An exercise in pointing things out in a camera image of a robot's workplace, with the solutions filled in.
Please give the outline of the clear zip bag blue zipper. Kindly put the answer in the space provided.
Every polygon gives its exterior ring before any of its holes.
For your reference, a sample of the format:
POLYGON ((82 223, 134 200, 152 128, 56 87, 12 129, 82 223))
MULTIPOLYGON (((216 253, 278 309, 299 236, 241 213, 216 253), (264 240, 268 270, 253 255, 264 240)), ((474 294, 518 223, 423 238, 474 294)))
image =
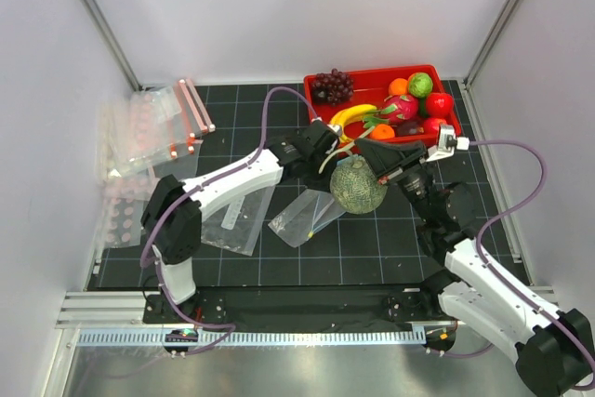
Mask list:
POLYGON ((331 193, 307 189, 271 220, 269 228, 287 245, 299 247, 344 214, 331 193))

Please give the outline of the green netted melon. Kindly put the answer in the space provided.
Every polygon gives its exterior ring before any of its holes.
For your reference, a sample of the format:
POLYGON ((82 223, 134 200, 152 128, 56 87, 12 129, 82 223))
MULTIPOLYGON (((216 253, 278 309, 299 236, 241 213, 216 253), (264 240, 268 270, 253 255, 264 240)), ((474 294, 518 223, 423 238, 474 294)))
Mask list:
POLYGON ((349 156, 337 163, 331 173, 329 189, 335 201, 347 212, 362 215, 376 210, 384 201, 388 187, 381 185, 370 165, 362 155, 353 154, 352 141, 344 147, 329 153, 318 167, 322 175, 331 161, 341 153, 349 156))

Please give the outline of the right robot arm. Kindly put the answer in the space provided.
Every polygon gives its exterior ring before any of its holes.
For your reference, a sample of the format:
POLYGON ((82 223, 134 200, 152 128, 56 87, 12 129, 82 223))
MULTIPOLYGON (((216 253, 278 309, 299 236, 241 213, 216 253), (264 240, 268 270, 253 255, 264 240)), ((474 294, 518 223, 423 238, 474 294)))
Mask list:
POLYGON ((431 163, 476 141, 449 137, 426 148, 357 139, 356 146, 383 186, 397 186, 422 220, 417 239, 441 270, 422 284, 418 299, 430 319, 445 314, 488 340, 515 365, 536 396, 561 396, 594 388, 594 344, 588 318, 560 310, 503 267, 482 245, 486 230, 504 216, 475 225, 468 184, 435 186, 431 163))

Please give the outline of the clear zip bag white label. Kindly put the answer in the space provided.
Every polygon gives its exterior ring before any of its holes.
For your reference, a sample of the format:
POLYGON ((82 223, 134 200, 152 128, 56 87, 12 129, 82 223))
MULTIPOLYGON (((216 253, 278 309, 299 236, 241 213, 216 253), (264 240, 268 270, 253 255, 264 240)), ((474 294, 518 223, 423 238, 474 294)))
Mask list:
POLYGON ((274 187, 262 188, 218 210, 203 224, 201 242, 242 256, 252 256, 273 193, 274 187))

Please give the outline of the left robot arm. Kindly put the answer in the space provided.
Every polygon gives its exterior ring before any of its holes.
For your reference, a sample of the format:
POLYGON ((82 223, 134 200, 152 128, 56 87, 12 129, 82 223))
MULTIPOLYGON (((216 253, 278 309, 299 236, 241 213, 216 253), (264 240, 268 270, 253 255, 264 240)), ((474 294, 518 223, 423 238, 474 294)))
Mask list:
POLYGON ((147 235, 140 265, 156 264, 168 316, 186 323, 196 313, 192 257, 201 245, 204 221, 232 202, 286 180, 327 192, 341 134, 339 125, 315 119, 286 136, 262 135, 246 157, 211 173, 183 180, 168 175, 158 181, 140 219, 147 235))

